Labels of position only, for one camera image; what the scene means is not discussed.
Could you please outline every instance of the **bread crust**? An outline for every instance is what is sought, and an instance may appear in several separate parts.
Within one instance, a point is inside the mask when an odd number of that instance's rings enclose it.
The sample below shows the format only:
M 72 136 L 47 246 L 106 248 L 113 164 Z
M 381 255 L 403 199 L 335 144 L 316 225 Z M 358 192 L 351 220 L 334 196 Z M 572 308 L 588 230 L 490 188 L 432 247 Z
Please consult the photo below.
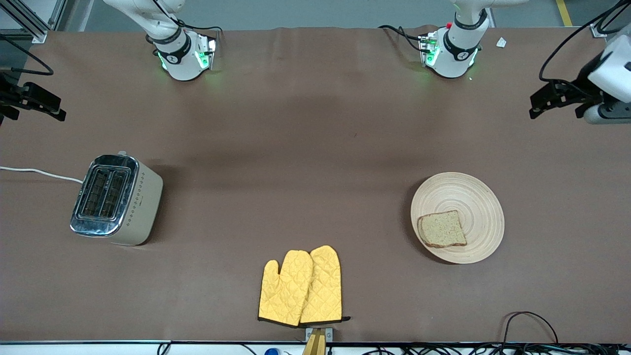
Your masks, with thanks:
M 421 228 L 421 220 L 424 217 L 429 217 L 431 215 L 442 215 L 442 214 L 446 214 L 447 212 L 458 212 L 457 210 L 449 210 L 449 211 L 444 211 L 444 212 L 435 212 L 432 214 L 426 214 L 426 215 L 422 215 L 421 217 L 418 218 L 418 221 L 416 222 L 416 228 L 418 229 L 419 234 L 421 234 L 423 232 L 423 229 Z M 460 221 L 460 218 L 458 218 L 458 224 L 460 225 L 460 229 L 463 229 L 463 223 Z M 448 248 L 450 246 L 466 246 L 468 244 L 467 242 L 467 237 L 464 236 L 464 243 L 453 243 L 450 245 L 439 245 L 439 244 L 432 244 L 432 243 L 428 243 L 426 242 L 423 238 L 419 238 L 421 239 L 421 242 L 427 246 L 429 246 L 430 248 L 437 248 L 437 249 L 442 249 L 442 248 Z

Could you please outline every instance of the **brown tabletop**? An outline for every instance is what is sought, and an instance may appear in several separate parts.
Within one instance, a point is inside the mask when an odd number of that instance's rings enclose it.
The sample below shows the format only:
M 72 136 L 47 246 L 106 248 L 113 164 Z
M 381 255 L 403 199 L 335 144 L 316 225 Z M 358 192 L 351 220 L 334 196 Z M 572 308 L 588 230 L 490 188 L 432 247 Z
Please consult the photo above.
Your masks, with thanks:
M 262 268 L 329 244 L 353 317 L 336 340 L 499 340 L 506 314 L 530 310 L 562 342 L 628 342 L 631 126 L 528 117 L 570 31 L 489 30 L 456 80 L 392 32 L 226 32 L 216 71 L 191 82 L 142 33 L 50 34 L 33 51 L 55 75 L 23 81 L 62 97 L 67 121 L 5 120 L 2 165 L 82 178 L 126 150 L 164 195 L 150 241 L 123 247 L 70 231 L 79 184 L 0 172 L 0 339 L 301 339 L 256 320 Z M 573 78 L 602 46 L 584 33 L 550 75 Z M 411 229 L 413 192 L 444 171 L 504 208 L 482 262 L 441 263 Z M 527 318 L 509 339 L 551 340 Z

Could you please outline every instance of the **toaster slot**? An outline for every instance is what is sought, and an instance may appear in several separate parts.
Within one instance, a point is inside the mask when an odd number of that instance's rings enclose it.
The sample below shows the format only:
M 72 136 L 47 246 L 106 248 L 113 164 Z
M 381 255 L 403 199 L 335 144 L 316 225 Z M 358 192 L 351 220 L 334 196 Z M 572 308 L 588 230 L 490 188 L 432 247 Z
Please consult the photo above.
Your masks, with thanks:
M 88 192 L 88 198 L 83 205 L 82 215 L 86 217 L 96 217 L 100 210 L 100 202 L 102 201 L 103 193 L 105 192 L 105 184 L 109 177 L 110 172 L 108 170 L 99 169 L 94 175 L 92 185 Z
M 101 208 L 100 217 L 111 219 L 116 213 L 116 207 L 121 199 L 121 192 L 125 178 L 127 174 L 123 171 L 115 171 L 110 182 L 109 189 L 107 189 L 105 195 L 105 201 L 103 202 L 103 208 Z

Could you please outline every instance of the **bamboo plate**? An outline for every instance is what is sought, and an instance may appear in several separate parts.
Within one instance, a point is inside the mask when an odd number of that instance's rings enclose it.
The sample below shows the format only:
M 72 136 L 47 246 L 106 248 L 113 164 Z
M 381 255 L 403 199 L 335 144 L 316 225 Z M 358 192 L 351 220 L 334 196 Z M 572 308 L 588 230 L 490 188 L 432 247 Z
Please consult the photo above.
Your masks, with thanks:
M 427 214 L 457 210 L 466 246 L 432 248 L 418 235 L 418 219 Z M 421 244 L 435 256 L 456 264 L 488 258 L 502 242 L 504 212 L 497 197 L 482 181 L 461 172 L 443 172 L 418 188 L 410 208 L 412 226 Z

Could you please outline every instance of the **yellow oven mitt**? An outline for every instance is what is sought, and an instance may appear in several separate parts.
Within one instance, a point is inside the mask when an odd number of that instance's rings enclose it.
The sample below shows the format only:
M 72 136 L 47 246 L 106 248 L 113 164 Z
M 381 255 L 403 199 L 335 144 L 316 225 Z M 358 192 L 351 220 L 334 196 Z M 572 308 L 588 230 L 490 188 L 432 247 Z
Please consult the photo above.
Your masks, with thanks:
M 314 263 L 307 304 L 302 309 L 300 326 L 309 327 L 349 320 L 342 317 L 341 268 L 338 254 L 325 245 L 311 251 Z
M 313 261 L 303 250 L 288 251 L 280 273 L 278 262 L 268 261 L 261 282 L 259 320 L 297 327 L 312 273 Z

